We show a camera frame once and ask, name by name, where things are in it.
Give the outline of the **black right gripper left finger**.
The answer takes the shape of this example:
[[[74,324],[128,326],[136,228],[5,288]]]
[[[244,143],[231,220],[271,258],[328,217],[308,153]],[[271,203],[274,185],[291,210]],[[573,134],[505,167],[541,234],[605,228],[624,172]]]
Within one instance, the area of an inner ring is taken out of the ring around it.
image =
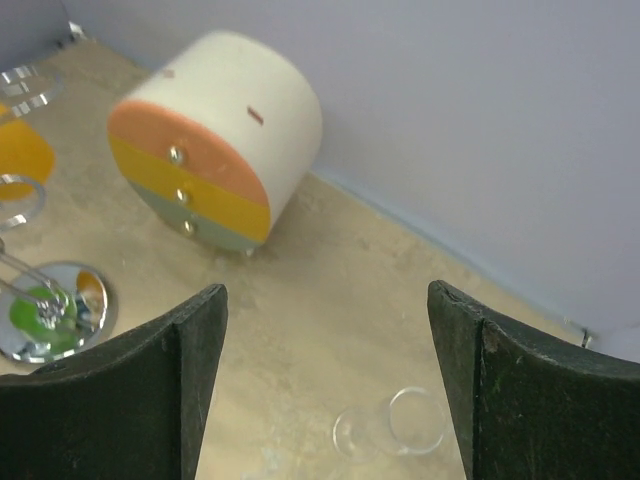
[[[2,478],[195,478],[227,320],[214,284],[87,351],[3,375]]]

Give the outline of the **orange plastic wine glass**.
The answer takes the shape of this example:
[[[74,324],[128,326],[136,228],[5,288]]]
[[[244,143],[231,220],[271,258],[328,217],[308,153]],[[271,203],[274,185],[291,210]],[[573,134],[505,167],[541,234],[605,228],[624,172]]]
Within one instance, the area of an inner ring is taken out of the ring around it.
[[[45,185],[55,165],[51,145],[26,121],[1,124],[1,174],[17,174]]]

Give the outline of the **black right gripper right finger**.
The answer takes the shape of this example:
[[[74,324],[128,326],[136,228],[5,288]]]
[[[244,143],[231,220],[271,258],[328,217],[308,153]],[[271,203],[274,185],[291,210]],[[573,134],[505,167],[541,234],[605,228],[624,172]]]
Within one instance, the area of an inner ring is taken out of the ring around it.
[[[453,287],[427,312],[469,479],[636,479],[639,366],[561,340]]]

